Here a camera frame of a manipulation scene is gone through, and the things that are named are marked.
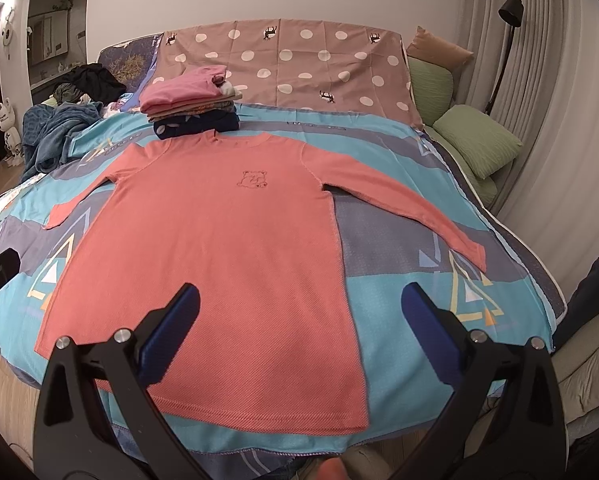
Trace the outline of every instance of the finger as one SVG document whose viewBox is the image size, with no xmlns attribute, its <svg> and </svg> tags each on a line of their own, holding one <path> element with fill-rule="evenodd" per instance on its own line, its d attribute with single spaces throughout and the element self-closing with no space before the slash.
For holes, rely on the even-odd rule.
<svg viewBox="0 0 599 480">
<path fill-rule="evenodd" d="M 326 460 L 317 472 L 315 480 L 348 480 L 346 468 L 339 458 L 330 458 Z"/>
</svg>

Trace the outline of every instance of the white bear figurine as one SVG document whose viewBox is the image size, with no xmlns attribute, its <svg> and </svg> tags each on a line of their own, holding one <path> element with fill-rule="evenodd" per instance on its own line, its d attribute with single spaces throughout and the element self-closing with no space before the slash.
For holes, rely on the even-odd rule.
<svg viewBox="0 0 599 480">
<path fill-rule="evenodd" d="M 6 148 L 11 153 L 11 156 L 6 159 L 6 164 L 9 166 L 23 164 L 22 136 L 15 127 L 15 111 L 9 98 L 0 103 L 0 130 L 4 132 Z"/>
</svg>

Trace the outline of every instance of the shirt sleeve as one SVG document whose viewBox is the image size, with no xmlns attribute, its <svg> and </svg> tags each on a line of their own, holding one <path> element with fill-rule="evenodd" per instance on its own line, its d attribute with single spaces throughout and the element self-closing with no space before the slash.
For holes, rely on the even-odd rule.
<svg viewBox="0 0 599 480">
<path fill-rule="evenodd" d="M 169 147 L 170 139 L 152 140 L 146 146 L 139 146 L 134 143 L 129 145 L 83 192 L 74 197 L 70 202 L 54 205 L 50 211 L 48 222 L 44 225 L 44 229 L 52 229 L 61 225 L 77 204 L 107 180 L 119 186 L 122 181 L 147 167 L 148 164 L 166 153 Z"/>
<path fill-rule="evenodd" d="M 486 272 L 484 248 L 468 238 L 444 213 L 395 179 L 348 155 L 320 150 L 305 144 L 302 163 L 322 184 L 340 187 L 364 202 L 391 213 L 417 220 L 432 229 L 452 250 L 467 257 Z"/>
</svg>

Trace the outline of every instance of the orange pillow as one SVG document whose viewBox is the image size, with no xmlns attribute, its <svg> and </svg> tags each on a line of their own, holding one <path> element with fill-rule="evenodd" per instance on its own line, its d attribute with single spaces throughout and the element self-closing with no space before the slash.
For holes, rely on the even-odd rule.
<svg viewBox="0 0 599 480">
<path fill-rule="evenodd" d="M 406 49 L 406 54 L 452 72 L 467 62 L 473 53 L 450 41 L 442 40 L 425 28 L 417 27 L 417 34 Z"/>
</svg>

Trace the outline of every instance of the black lamp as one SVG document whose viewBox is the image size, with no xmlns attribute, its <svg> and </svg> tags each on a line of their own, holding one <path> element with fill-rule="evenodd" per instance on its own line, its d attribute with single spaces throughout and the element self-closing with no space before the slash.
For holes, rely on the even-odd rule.
<svg viewBox="0 0 599 480">
<path fill-rule="evenodd" d="M 503 55 L 503 65 L 502 71 L 500 72 L 500 76 L 497 79 L 497 84 L 495 85 L 495 90 L 493 90 L 493 95 L 490 98 L 490 101 L 486 105 L 486 109 L 484 112 L 487 115 L 491 114 L 491 110 L 493 109 L 493 103 L 497 97 L 497 92 L 499 92 L 499 87 L 502 84 L 503 72 L 506 70 L 506 63 L 508 63 L 508 56 L 511 54 L 511 48 L 513 47 L 513 36 L 515 35 L 515 29 L 521 27 L 521 19 L 524 15 L 524 4 L 521 3 L 521 0 L 506 0 L 503 6 L 499 10 L 500 18 L 503 19 L 506 23 L 511 26 L 511 30 L 508 33 L 508 41 L 506 42 L 506 51 Z"/>
</svg>

